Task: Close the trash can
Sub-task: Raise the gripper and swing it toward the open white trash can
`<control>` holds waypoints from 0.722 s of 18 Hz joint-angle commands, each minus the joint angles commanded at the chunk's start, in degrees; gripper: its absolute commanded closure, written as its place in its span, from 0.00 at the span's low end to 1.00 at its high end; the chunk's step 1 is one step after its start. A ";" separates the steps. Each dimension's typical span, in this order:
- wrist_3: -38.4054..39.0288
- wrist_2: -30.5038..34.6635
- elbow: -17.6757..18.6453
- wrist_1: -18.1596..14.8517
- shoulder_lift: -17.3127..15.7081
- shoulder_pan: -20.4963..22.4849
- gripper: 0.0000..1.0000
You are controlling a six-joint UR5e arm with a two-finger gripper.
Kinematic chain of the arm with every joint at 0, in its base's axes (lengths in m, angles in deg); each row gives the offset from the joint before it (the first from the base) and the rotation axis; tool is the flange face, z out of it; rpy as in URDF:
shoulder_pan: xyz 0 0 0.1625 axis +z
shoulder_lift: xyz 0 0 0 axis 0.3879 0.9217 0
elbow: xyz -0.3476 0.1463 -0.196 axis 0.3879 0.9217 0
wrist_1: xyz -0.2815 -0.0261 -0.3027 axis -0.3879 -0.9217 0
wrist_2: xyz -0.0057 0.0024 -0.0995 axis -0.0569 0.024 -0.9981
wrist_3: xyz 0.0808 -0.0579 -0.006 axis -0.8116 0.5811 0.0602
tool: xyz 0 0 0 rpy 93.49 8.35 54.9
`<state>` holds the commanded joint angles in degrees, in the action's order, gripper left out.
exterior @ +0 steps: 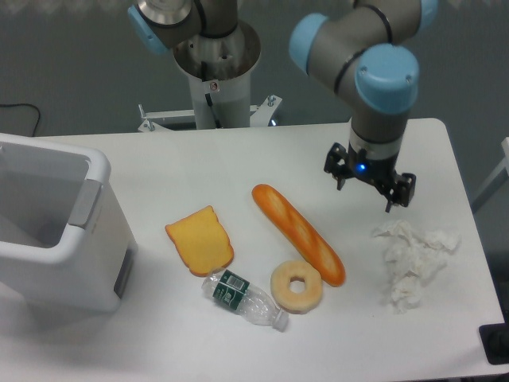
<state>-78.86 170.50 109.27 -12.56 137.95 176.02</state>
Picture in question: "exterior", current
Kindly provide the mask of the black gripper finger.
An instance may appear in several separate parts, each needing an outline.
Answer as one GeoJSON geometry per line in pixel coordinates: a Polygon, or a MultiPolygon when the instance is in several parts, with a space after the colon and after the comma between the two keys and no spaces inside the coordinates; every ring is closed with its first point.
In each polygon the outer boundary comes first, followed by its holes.
{"type": "Polygon", "coordinates": [[[347,179],[350,178],[349,155],[347,150],[335,142],[326,155],[324,172],[329,173],[336,180],[336,189],[341,191],[347,179]]]}
{"type": "Polygon", "coordinates": [[[393,182],[386,195],[385,212],[390,212],[393,206],[408,207],[414,197],[417,177],[413,173],[394,173],[393,182]]]}

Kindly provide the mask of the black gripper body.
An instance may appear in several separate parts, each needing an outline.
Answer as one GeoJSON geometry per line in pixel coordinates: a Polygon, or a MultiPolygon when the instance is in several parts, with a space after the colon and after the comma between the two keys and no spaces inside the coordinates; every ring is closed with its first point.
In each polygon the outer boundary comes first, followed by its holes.
{"type": "Polygon", "coordinates": [[[348,154],[354,177],[375,188],[394,188],[402,180],[395,170],[401,145],[402,136],[390,142],[371,142],[351,131],[348,154]]]}

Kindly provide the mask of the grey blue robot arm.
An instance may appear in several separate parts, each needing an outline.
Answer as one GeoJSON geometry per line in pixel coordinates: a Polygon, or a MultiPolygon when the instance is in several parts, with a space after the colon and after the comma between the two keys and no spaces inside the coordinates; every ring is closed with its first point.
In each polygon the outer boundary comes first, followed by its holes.
{"type": "Polygon", "coordinates": [[[420,80],[418,60],[402,44],[437,12],[436,1],[355,1],[337,21],[304,17],[289,40],[296,66],[352,109],[348,146],[331,147],[324,171],[339,188],[349,178],[373,186],[387,209],[408,206],[416,185],[414,174],[395,169],[420,80]]]}

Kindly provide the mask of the second grey blue robot arm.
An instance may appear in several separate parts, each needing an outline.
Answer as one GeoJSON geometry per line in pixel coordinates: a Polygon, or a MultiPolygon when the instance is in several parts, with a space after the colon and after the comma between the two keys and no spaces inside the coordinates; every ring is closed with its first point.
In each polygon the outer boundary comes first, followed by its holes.
{"type": "Polygon", "coordinates": [[[195,36],[223,38],[238,25],[237,1],[135,1],[127,10],[138,38],[164,54],[195,36]]]}

